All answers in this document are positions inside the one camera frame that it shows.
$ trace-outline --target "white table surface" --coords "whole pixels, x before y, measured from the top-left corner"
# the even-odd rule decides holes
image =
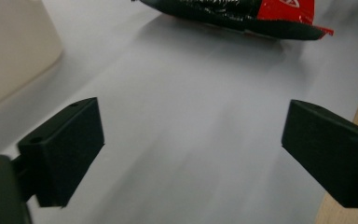
[[[239,35],[130,0],[45,0],[62,63],[0,104],[0,153],[74,101],[98,97],[105,135],[45,223],[313,223],[322,187],[281,147],[290,99],[352,119],[358,1],[318,1],[319,41]]]

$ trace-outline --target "black object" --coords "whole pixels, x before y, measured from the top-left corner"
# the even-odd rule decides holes
[[[358,126],[292,100],[282,146],[344,207],[358,208]]]
[[[244,32],[253,31],[276,38],[317,40],[324,31],[312,25],[285,21],[261,21],[256,15],[261,0],[140,0],[144,4],[175,17],[205,22]]]
[[[103,142],[96,98],[67,106],[21,139],[16,160],[0,156],[0,217],[10,217],[0,223],[30,223],[25,202],[34,194],[42,207],[66,206]]]

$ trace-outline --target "snack bag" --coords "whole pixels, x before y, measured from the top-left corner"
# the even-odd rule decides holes
[[[334,33],[312,25],[314,0],[140,1],[175,17],[281,39],[316,40]]]

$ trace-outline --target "chip bag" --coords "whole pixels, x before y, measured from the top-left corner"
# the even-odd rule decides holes
[[[312,25],[313,0],[140,1],[175,17],[281,39],[317,40],[334,33]]]

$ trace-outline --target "white container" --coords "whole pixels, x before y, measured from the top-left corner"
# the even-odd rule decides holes
[[[40,0],[0,0],[0,101],[58,62],[62,44]]]

